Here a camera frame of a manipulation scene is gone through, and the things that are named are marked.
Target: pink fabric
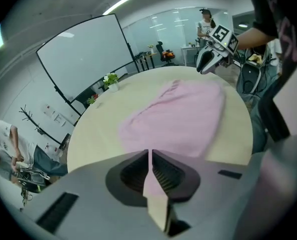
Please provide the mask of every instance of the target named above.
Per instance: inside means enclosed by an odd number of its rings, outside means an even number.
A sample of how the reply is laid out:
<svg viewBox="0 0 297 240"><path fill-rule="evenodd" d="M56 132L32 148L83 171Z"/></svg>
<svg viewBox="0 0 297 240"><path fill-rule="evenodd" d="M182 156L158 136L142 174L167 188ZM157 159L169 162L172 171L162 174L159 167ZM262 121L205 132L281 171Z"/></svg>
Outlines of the pink fabric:
<svg viewBox="0 0 297 240"><path fill-rule="evenodd" d="M157 149L202 156L216 134L224 103L225 92L216 82L175 80L120 125L119 137L126 152Z"/></svg>

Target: beige tabletop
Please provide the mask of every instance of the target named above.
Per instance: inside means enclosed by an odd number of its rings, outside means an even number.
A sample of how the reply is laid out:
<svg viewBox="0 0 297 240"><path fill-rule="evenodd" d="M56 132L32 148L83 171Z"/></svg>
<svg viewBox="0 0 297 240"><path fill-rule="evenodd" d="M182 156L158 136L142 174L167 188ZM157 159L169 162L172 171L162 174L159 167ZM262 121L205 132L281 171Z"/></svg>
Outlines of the beige tabletop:
<svg viewBox="0 0 297 240"><path fill-rule="evenodd" d="M125 154L118 127L131 113L145 108L161 87L173 80L223 83L226 102L215 139L206 160L247 165L251 158L253 133L249 112L236 90L215 74L201 75L193 67L169 66L135 74L119 83L117 92L104 92L98 108L90 106L77 123L67 153L68 171Z"/></svg>

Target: glass wall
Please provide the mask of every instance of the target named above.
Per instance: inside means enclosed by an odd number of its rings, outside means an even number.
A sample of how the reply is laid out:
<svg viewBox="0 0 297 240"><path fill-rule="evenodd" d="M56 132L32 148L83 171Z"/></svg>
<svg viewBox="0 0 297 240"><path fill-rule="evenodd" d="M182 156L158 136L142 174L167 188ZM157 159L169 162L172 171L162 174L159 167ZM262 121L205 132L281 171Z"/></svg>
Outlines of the glass wall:
<svg viewBox="0 0 297 240"><path fill-rule="evenodd" d="M140 52L148 52L148 45L154 45L153 56L155 67L161 67L165 62L161 61L161 56L156 49L158 41L163 43L162 47L171 50L175 54L172 62L183 65L184 58L181 47L189 46L189 43L196 44L198 23L202 21L200 9L202 7L183 7L164 11L155 15L138 20L137 22L123 29L126 40L129 42L134 55ZM225 10L208 8L212 14L215 23L230 28L232 18ZM194 66L194 55L198 49L187 51L187 62ZM128 65L129 73L135 72L134 64Z"/></svg>

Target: desk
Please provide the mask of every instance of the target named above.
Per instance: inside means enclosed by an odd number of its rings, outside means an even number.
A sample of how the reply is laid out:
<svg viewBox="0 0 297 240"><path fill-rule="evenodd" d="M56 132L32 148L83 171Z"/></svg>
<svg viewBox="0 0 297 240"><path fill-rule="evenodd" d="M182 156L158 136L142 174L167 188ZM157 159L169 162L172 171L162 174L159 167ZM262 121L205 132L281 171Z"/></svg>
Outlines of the desk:
<svg viewBox="0 0 297 240"><path fill-rule="evenodd" d="M188 59L188 53L187 51L189 50L195 50L195 51L199 51L202 47L196 46L196 47L192 47L192 46L182 46L180 49L182 51L182 55L184 58L184 66L187 66L187 59Z"/></svg>
<svg viewBox="0 0 297 240"><path fill-rule="evenodd" d="M225 108L205 159L247 165L251 158L253 132L249 112L236 90L219 76L198 74L193 67L169 66L135 74L119 83L117 92L98 97L98 108L90 106L79 119L67 152L68 171L122 154L118 126L131 113L152 102L163 85L176 80L218 81L226 92Z"/></svg>
<svg viewBox="0 0 297 240"><path fill-rule="evenodd" d="M157 53L155 52L155 53L151 53L150 55L146 55L146 56L144 56L144 57L139 58L139 62L140 62L140 65L142 66L142 70L143 70L143 71L145 71L145 69L144 69L144 65L143 65L143 61L142 61L142 59L144 59L144 61L145 61L145 63L146 63L146 68L147 68L147 70L150 69L150 68L149 68L149 64L148 64L148 60L147 60L148 57L150 57L150 61L151 61L151 63L152 63L153 69L155 69L155 65L154 65L153 57L152 57L152 56L154 56L154 55L156 55L156 54L157 54Z"/></svg>

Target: coat rack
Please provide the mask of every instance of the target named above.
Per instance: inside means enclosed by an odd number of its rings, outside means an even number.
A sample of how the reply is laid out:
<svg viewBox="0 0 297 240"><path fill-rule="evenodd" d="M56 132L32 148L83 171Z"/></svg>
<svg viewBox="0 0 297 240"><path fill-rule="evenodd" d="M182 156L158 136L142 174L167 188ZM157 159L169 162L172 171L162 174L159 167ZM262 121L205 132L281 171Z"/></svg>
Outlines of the coat rack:
<svg viewBox="0 0 297 240"><path fill-rule="evenodd" d="M55 141L56 143L58 143L59 145L61 145L61 143L59 141L57 141L55 138L53 138L51 135L49 135L45 130L43 130L41 127L40 127L40 124L37 124L36 122L34 122L34 120L32 119L32 116L33 114L31 113L31 111L29 111L27 113L26 111L26 108L27 108L27 105L25 104L25 107L24 109L21 107L21 111L19 111L20 113L23 113L24 115L26 115L26 117L23 120L27 120L27 121L31 121L35 126L35 130L37 130L37 132L40 134L40 135L46 135L48 136L49 138L51 138L53 141Z"/></svg>

